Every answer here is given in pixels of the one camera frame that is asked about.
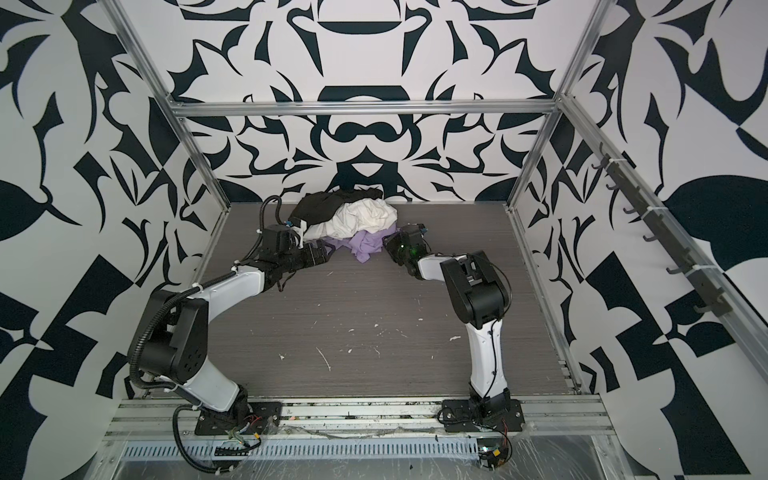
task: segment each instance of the gray wooden tabletop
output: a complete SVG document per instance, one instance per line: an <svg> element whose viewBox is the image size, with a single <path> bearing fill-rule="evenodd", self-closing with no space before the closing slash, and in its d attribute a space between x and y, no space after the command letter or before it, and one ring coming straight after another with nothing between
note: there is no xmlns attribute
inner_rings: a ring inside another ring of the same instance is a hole
<svg viewBox="0 0 768 480"><path fill-rule="evenodd" d="M226 273L248 251L257 238L259 207L232 206L205 280ZM512 393L567 392L502 205L396 208L398 225L428 227L425 238L434 251L484 250L507 274L512 303L502 358ZM292 209L283 206L284 220ZM270 205L266 221L273 220ZM386 252L359 263L346 248L296 273L282 293L274 287L222 313L210 324L208 353L255 396L463 395L471 372L465 325L443 283L408 276Z"/></svg>

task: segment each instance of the black cloth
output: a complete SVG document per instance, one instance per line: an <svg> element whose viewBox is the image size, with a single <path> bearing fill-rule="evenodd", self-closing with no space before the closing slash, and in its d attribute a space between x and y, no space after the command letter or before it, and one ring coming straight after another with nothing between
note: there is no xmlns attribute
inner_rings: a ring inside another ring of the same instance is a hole
<svg viewBox="0 0 768 480"><path fill-rule="evenodd" d="M336 211L343 204L351 204L363 198L378 200L384 197L384 192L378 188L369 188L368 190L337 190L335 192L317 192L316 194L307 194L302 198L293 209L288 221L296 225L301 225L301 220L306 222L308 227L319 223L327 222L333 218Z"/></svg>

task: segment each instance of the black and white patterned wall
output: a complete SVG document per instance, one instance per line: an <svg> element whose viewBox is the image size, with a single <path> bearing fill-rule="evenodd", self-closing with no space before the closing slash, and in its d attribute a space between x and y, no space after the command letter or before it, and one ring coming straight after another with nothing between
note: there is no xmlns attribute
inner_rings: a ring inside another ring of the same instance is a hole
<svg viewBox="0 0 768 480"><path fill-rule="evenodd" d="M575 89L763 317L766 7L619 0ZM637 474L765 478L768 386L597 162L562 120L517 206L584 385Z"/></svg>
<svg viewBox="0 0 768 480"><path fill-rule="evenodd" d="M378 187L390 200L506 200L543 114L191 118L231 201Z"/></svg>
<svg viewBox="0 0 768 480"><path fill-rule="evenodd" d="M551 98L594 0L130 0L179 101Z"/></svg>
<svg viewBox="0 0 768 480"><path fill-rule="evenodd" d="M120 399L150 293L220 208L94 0L0 5L3 478L62 478Z"/></svg>

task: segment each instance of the wood grain surface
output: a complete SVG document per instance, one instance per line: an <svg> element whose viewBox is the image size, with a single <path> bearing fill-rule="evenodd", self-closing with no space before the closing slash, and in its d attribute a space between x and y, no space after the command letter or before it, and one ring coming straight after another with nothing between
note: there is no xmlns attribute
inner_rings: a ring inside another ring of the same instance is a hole
<svg viewBox="0 0 768 480"><path fill-rule="evenodd" d="M248 251L257 238L259 207L232 206L205 280L226 273ZM425 238L433 251L484 250L507 274L512 303L502 358L512 393L567 392L503 206L396 208L398 225L429 228ZM292 209L284 205L282 218ZM270 205L267 224L273 212ZM299 271L282 293L274 287L222 313L210 324L208 354L255 396L463 395L471 372L466 328L444 283L408 276L386 252L359 263L346 248L324 265Z"/></svg>

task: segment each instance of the garment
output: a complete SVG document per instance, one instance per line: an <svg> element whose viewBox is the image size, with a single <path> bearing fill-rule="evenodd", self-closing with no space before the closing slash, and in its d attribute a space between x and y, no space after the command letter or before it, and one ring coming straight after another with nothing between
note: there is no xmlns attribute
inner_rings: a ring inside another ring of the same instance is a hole
<svg viewBox="0 0 768 480"><path fill-rule="evenodd" d="M353 204L343 204L332 219L312 225L304 233L304 240L323 237L352 238L361 230L376 233L391 227L396 221L397 210L384 200L364 198Z"/></svg>
<svg viewBox="0 0 768 480"><path fill-rule="evenodd" d="M371 257L371 253L382 251L383 238L387 235L392 235L396 231L397 226L393 223L391 227L385 230L379 230L375 233L361 230L358 233L355 233L355 236L352 238L339 240L337 238L326 237L323 238L323 240L336 248L348 247L360 263L365 263Z"/></svg>
<svg viewBox="0 0 768 480"><path fill-rule="evenodd" d="M307 194L299 200L288 220L294 225L300 225L301 220L311 227L318 223L327 222L333 218L343 204L351 204L363 198L378 199L384 197L384 192L378 188L368 190L337 190L335 192L317 192Z"/></svg>

